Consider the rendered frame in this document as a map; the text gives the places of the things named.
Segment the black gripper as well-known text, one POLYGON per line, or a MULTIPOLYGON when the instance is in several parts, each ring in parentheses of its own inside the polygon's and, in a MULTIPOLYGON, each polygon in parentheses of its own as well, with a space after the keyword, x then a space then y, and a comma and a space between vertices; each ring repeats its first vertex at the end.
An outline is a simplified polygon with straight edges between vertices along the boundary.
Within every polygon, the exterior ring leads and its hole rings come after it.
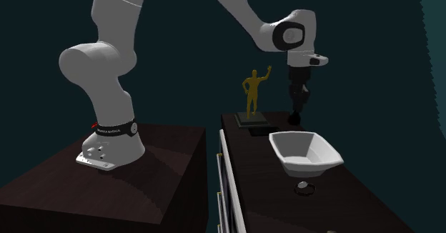
POLYGON ((311 78, 311 67, 289 67, 289 96, 292 99, 292 110, 288 118, 290 125, 298 126, 301 122, 300 112, 309 99, 307 81, 311 78))

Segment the gold human figure trophy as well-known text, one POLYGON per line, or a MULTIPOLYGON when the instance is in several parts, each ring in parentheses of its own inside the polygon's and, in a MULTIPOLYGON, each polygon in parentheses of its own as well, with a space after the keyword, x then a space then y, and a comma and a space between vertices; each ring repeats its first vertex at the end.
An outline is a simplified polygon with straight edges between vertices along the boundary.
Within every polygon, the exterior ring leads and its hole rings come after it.
POLYGON ((267 67, 265 76, 257 76, 257 70, 252 70, 251 77, 242 82, 244 93, 247 95, 247 106, 245 112, 237 112, 234 115, 239 128, 268 127, 269 122, 261 112, 257 111, 258 87, 262 81, 269 78, 272 67, 267 67))

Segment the white angular bowl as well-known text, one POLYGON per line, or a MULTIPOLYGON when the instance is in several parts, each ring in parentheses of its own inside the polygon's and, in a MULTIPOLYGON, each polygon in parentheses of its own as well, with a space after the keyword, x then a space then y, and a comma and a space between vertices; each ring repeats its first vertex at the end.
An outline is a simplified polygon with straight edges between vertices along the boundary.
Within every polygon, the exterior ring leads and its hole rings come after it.
POLYGON ((326 170, 344 164, 340 153, 315 132, 274 132, 269 134, 269 142, 291 177, 318 177, 326 170))

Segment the dark wood chest of drawers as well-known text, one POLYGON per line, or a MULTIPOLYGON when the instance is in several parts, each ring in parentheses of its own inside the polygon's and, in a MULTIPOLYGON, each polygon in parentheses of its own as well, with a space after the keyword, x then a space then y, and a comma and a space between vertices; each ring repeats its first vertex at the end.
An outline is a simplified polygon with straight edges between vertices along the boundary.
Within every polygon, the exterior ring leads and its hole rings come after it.
POLYGON ((247 233, 414 233, 344 166, 309 178, 310 196, 296 194, 301 180, 286 174, 268 137, 240 129, 233 114, 221 123, 247 233))

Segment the dark wood robot stand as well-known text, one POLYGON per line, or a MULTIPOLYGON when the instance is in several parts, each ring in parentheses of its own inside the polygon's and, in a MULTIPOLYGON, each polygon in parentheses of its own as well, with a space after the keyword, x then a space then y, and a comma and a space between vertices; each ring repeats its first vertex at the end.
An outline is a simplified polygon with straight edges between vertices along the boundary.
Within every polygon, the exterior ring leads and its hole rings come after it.
POLYGON ((0 188, 0 233, 205 233, 206 132, 143 124, 144 155, 102 171, 74 143, 0 188))

